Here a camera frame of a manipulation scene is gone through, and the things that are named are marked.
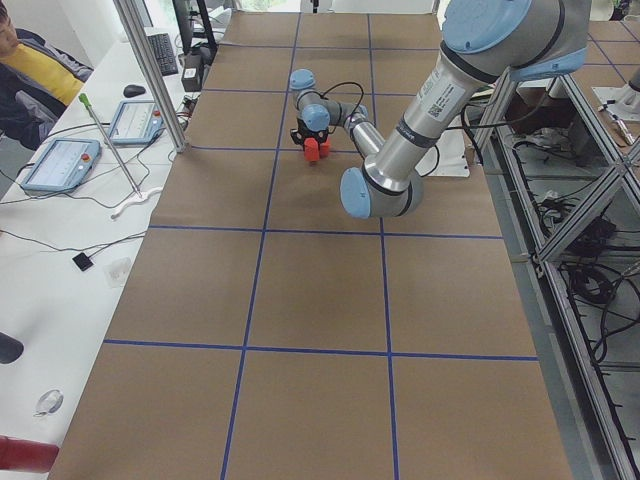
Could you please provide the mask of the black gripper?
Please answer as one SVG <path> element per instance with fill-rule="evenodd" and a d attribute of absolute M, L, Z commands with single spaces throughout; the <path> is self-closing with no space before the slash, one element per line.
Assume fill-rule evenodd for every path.
<path fill-rule="evenodd" d="M 313 131 L 301 118 L 297 118 L 296 121 L 297 127 L 291 130 L 291 139 L 296 145 L 303 146 L 305 144 L 305 141 L 308 139 L 315 140 L 318 145 L 324 144 L 328 141 L 328 129 Z"/>

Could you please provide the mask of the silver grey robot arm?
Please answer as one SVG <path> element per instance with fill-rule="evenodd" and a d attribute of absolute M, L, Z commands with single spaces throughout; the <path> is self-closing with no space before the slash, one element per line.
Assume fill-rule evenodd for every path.
<path fill-rule="evenodd" d="M 338 127 L 344 129 L 363 158 L 377 154 L 384 143 L 383 136 L 371 122 L 362 104 L 363 89 L 356 82 L 342 82 L 337 87 L 346 85 L 360 89 L 360 97 L 355 103 L 330 99 L 331 89 L 318 91 L 311 70 L 298 69 L 290 74 L 289 89 L 294 94 L 297 112 L 297 127 L 290 130 L 290 137 L 302 147 L 304 158 L 309 163 L 316 163 L 329 155 L 330 135 Z"/>

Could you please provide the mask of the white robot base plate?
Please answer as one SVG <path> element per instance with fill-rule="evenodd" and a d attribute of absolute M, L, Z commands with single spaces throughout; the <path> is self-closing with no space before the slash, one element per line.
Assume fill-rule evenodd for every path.
<path fill-rule="evenodd" d="M 468 178 L 470 169 L 465 140 L 462 130 L 445 131 L 424 158 L 424 175 Z"/>

